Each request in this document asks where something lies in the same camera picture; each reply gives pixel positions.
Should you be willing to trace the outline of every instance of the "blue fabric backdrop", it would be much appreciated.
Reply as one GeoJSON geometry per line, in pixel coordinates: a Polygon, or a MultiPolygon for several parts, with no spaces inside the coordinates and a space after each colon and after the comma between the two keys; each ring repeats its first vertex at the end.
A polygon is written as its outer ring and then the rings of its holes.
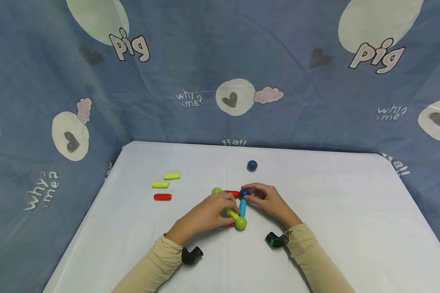
{"type": "Polygon", "coordinates": [[[132,140],[378,152],[440,240],[440,0],[0,1],[0,293],[132,140]]]}

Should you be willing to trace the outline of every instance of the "right hand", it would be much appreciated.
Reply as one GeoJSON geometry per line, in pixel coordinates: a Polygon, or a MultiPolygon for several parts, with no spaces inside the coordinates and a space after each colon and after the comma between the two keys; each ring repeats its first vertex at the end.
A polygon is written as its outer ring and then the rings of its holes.
{"type": "Polygon", "coordinates": [[[280,196],[274,186],[262,183],[250,183],[241,186],[241,188],[254,189],[251,195],[244,196],[245,200],[249,203],[255,204],[269,215],[281,221],[286,230],[303,223],[280,196]]]}

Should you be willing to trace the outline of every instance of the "beige sleeve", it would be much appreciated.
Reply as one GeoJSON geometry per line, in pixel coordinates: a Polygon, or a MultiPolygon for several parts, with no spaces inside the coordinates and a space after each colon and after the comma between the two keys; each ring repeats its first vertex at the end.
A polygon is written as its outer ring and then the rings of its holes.
{"type": "Polygon", "coordinates": [[[182,251],[181,245],[164,236],[160,237],[112,293],[155,292],[181,264],[182,251]]]}
{"type": "Polygon", "coordinates": [[[355,293],[306,224],[290,228],[287,244],[313,293],[355,293]]]}

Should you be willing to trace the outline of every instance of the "white table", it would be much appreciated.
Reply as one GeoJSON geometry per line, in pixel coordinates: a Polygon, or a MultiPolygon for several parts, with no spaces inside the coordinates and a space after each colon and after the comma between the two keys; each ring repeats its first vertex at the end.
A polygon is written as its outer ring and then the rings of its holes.
{"type": "MultiPolygon", "coordinates": [[[[440,292],[440,244],[391,164],[375,154],[132,142],[62,257],[45,293],[109,293],[215,186],[275,185],[307,222],[356,292],[440,292]],[[256,172],[246,164],[256,160],[256,172]],[[168,189],[152,189],[181,173],[168,189]],[[169,192],[171,201],[154,201],[169,192]]],[[[248,205],[248,227],[198,237],[204,257],[159,292],[308,292],[286,250],[264,241],[281,229],[248,205]]]]}

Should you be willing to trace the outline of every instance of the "yellow magnetic stick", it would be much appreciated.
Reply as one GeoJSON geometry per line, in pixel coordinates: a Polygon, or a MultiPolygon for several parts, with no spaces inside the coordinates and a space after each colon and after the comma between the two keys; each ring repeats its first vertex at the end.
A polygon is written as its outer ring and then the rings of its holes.
{"type": "Polygon", "coordinates": [[[180,179],[180,178],[181,178],[180,173],[165,174],[165,180],[173,180],[173,179],[180,179]]]}
{"type": "Polygon", "coordinates": [[[169,183],[168,182],[153,182],[152,187],[153,188],[168,188],[169,183]]]}
{"type": "Polygon", "coordinates": [[[232,217],[235,220],[238,220],[238,214],[235,213],[235,211],[232,208],[225,208],[225,211],[227,212],[227,214],[229,214],[230,217],[232,217]]]}

